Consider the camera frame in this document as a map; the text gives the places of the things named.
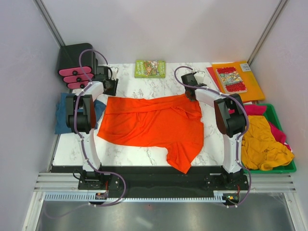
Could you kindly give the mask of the orange t shirt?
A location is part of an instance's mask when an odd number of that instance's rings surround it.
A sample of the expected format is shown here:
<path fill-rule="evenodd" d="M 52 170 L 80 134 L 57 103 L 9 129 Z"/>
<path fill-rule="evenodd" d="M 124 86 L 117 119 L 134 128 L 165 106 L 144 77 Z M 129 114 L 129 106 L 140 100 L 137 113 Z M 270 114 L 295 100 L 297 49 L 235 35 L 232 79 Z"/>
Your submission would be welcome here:
<path fill-rule="evenodd" d="M 204 145 L 204 124 L 198 102 L 184 94 L 133 99 L 110 97 L 98 137 L 117 145 L 160 147 L 166 160 L 186 174 Z"/>

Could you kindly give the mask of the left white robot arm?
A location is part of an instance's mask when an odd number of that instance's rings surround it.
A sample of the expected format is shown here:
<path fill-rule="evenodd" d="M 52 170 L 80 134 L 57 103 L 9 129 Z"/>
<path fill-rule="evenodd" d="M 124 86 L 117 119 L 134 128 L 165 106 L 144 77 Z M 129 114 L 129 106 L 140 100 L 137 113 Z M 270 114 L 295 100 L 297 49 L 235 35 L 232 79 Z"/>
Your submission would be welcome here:
<path fill-rule="evenodd" d="M 65 98 L 66 125 L 78 140 L 83 160 L 77 177 L 79 190 L 100 190 L 106 185 L 105 176 L 98 172 L 101 161 L 94 140 L 97 123 L 94 101 L 102 94 L 116 95 L 118 71 L 114 66 L 98 66 L 93 81 L 82 87 L 80 93 Z"/>

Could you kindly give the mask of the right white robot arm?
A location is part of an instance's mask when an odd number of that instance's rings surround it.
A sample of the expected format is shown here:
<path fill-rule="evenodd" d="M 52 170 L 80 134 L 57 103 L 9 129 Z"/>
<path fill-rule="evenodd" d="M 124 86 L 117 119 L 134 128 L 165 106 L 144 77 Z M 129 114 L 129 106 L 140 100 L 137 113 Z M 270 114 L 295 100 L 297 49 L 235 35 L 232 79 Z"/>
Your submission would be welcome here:
<path fill-rule="evenodd" d="M 224 160 L 220 177 L 221 186 L 232 189 L 243 179 L 241 145 L 247 128 L 247 114 L 238 94 L 227 95 L 198 84 L 195 72 L 181 76 L 185 94 L 191 101 L 205 103 L 215 110 L 216 125 L 223 135 Z"/>

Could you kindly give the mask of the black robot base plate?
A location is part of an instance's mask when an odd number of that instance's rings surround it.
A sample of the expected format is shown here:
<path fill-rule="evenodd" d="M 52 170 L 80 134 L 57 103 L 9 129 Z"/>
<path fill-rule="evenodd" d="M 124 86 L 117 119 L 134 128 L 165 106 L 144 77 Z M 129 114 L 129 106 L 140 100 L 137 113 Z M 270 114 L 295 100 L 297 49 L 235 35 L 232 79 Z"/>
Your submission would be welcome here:
<path fill-rule="evenodd" d="M 248 190 L 243 170 L 228 174 L 222 167 L 191 167 L 187 174 L 172 167 L 105 166 L 102 171 L 116 175 L 86 173 L 79 166 L 52 167 L 52 173 L 70 173 L 78 188 L 107 190 L 110 197 L 125 199 L 176 199 L 212 197 L 214 191 Z"/>

